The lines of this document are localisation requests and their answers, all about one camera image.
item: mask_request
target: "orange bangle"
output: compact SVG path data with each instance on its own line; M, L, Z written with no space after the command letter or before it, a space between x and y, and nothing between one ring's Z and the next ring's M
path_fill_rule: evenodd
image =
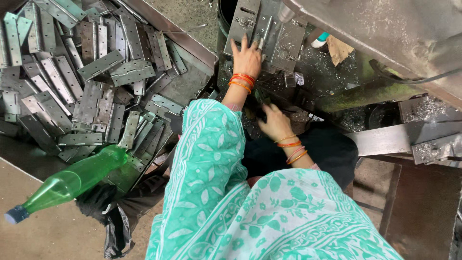
M250 77L249 75L242 74L242 73L235 73L235 74L233 75L233 77L234 77L234 76L241 76L241 77L247 78L247 79L251 80L251 81L255 84L254 78Z
M250 84L250 88L254 88L254 83L249 80L248 78L244 78L244 77L241 77L241 76L233 76L230 81L232 81L233 79L241 79L241 80L245 80L247 83Z
M252 93L252 91L250 90L250 88L248 88L248 87L247 87L246 85L244 85L244 84L241 84L241 83L237 83L237 82L230 82L230 83L228 83L228 86L231 86L231 84L236 84L236 85L239 85L239 86L241 86L241 87L243 87L243 88L247 89L247 90L248 90L248 92L249 92L249 94L248 94L248 95L250 95L250 94Z
M298 141L298 142L293 142L293 143L288 143L288 144L281 144L281 143L278 143L278 147L294 147L294 146L298 146L302 144L302 141Z
M288 162L287 165L292 164L292 163L295 162L296 160L302 158L302 156L305 155L306 153L308 153L308 151L305 151L304 153L302 153L301 155L299 155L297 158L293 159L291 162Z
M279 141L275 141L275 142L281 142L281 141L283 141L283 140L285 140L285 139L289 139L289 138L292 138L292 137L296 137L296 136L297 136L297 135L293 135L293 136L284 137L284 138L282 138L281 140L279 140Z

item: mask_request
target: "bottle cap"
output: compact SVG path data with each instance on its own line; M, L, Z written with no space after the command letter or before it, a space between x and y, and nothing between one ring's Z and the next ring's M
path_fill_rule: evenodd
M29 213L25 207L17 205L16 207L10 209L5 215L5 219L15 225L29 217Z

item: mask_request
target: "woman's right hand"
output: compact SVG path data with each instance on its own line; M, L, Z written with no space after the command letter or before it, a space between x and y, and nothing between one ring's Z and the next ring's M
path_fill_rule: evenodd
M266 123L262 120L258 120L258 125L269 138L276 142L294 135L290 125L290 119L286 117L276 105L263 105L263 111L267 116Z

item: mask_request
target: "pile of hinges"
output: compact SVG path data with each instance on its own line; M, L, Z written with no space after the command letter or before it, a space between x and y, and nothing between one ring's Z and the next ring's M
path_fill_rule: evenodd
M165 114L183 109L158 93L187 72L162 31L122 0L31 0L0 36L0 134L69 163L118 144L138 172L149 165Z

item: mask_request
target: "floral pattern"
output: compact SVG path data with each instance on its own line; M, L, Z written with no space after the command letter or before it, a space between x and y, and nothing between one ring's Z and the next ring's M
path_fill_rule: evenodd
M241 113L191 102L146 259L401 259L322 171L270 173L250 189Z

